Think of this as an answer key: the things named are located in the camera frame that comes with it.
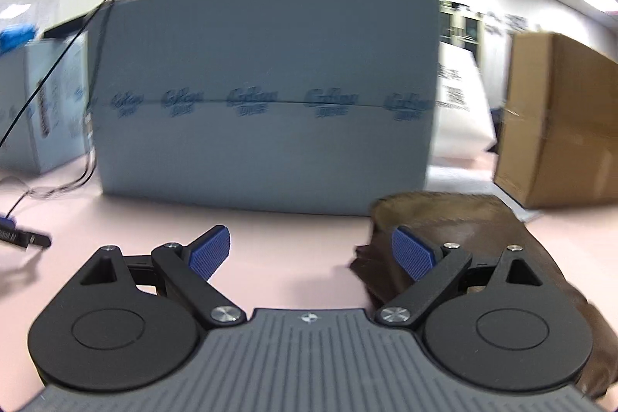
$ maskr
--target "white bag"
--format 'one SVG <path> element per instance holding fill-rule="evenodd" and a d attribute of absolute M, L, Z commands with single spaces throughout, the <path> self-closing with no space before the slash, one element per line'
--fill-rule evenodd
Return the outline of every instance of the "white bag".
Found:
<path fill-rule="evenodd" d="M 495 143 L 487 95 L 472 53 L 441 42 L 431 155 L 474 159 Z"/>

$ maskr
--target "brown leather bag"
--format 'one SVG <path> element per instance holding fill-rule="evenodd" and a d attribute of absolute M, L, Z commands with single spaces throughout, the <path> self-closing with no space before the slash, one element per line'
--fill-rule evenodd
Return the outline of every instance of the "brown leather bag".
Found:
<path fill-rule="evenodd" d="M 390 235 L 400 225 L 434 246 L 456 242 L 478 256 L 498 258 L 509 244 L 520 244 L 571 299 L 588 322 L 593 350 L 577 387 L 592 398 L 618 380 L 618 337 L 603 315 L 569 284 L 557 264 L 525 225 L 495 196 L 402 193 L 372 205 L 373 236 L 357 248 L 350 269 L 365 283 L 378 309 L 408 288 L 413 280 L 396 263 Z"/>

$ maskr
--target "ceiling light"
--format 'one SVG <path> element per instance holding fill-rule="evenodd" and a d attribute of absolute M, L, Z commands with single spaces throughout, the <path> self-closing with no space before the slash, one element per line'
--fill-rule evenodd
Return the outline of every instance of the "ceiling light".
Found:
<path fill-rule="evenodd" d="M 7 9 L 0 12 L 0 19 L 10 20 L 30 9 L 30 4 L 11 4 Z"/>
<path fill-rule="evenodd" d="M 616 0 L 585 0 L 591 6 L 602 12 L 618 12 L 618 2 Z"/>

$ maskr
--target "pink table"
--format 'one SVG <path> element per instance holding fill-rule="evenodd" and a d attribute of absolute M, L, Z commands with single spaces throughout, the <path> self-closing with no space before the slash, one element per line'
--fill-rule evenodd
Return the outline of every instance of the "pink table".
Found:
<path fill-rule="evenodd" d="M 484 169 L 490 176 L 491 163 Z M 81 174 L 77 161 L 36 181 L 55 186 Z M 20 189 L 0 185 L 0 211 Z M 97 180 L 49 201 L 25 200 L 15 213 L 19 225 L 53 236 L 44 253 L 0 246 L 0 407 L 10 412 L 41 388 L 27 350 L 30 324 L 58 289 L 103 244 L 125 254 L 146 254 L 167 241 L 188 243 L 212 225 L 232 235 L 230 258 L 212 284 L 246 312 L 255 307 L 328 309 L 365 307 L 363 285 L 347 269 L 353 249 L 366 243 L 370 221 L 359 217 L 284 215 L 153 203 L 101 195 Z M 529 224 L 567 278 L 618 329 L 613 291 L 618 280 L 618 206 L 552 212 Z M 618 407 L 618 391 L 601 402 Z"/>

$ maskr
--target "light blue box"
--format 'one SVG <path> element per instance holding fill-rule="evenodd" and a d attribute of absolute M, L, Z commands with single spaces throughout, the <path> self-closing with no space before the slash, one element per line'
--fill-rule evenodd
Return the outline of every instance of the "light blue box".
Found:
<path fill-rule="evenodd" d="M 422 189 L 438 16 L 438 0 L 118 1 L 93 89 L 104 191 L 366 215 Z"/>
<path fill-rule="evenodd" d="M 32 41 L 0 56 L 0 132 L 44 78 L 66 42 Z M 85 152 L 86 47 L 69 49 L 0 148 L 0 168 L 44 173 Z"/>

